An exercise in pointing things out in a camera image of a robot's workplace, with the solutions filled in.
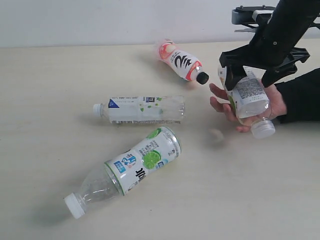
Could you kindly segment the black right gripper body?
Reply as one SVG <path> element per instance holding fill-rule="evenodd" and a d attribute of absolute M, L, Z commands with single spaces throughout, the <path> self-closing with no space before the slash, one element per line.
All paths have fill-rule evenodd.
<path fill-rule="evenodd" d="M 265 70 L 266 75 L 291 75 L 297 71 L 296 62 L 310 57 L 297 42 L 309 24 L 268 23 L 257 28 L 252 40 L 244 46 L 221 53 L 219 63 L 233 75 L 243 75 L 245 66 Z"/>

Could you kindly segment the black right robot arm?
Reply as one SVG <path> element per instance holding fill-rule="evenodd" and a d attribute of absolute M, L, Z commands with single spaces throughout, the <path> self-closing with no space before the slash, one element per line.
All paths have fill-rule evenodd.
<path fill-rule="evenodd" d="M 245 67 L 262 69 L 262 84 L 269 87 L 278 80 L 297 72 L 296 62 L 304 63 L 310 54 L 296 47 L 309 28 L 319 28 L 318 0 L 281 0 L 277 6 L 238 6 L 231 12 L 231 22 L 253 31 L 244 46 L 222 52 L 220 65 L 226 68 L 225 87 L 228 91 L 246 77 Z"/>

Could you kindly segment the person's open bare hand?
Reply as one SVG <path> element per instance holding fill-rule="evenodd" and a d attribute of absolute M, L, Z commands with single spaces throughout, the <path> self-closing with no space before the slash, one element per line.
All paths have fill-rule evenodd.
<path fill-rule="evenodd" d="M 209 89 L 213 93 L 210 97 L 210 105 L 218 112 L 224 113 L 226 119 L 231 122 L 238 122 L 236 115 L 234 114 L 230 103 L 221 103 L 219 99 L 228 100 L 228 95 L 224 89 L 219 88 L 214 83 L 209 84 Z M 270 106 L 272 113 L 270 115 L 271 119 L 275 119 L 280 116 L 285 116 L 287 114 L 287 106 L 281 93 L 277 90 L 275 85 L 271 85 L 264 88 L 270 100 Z"/>

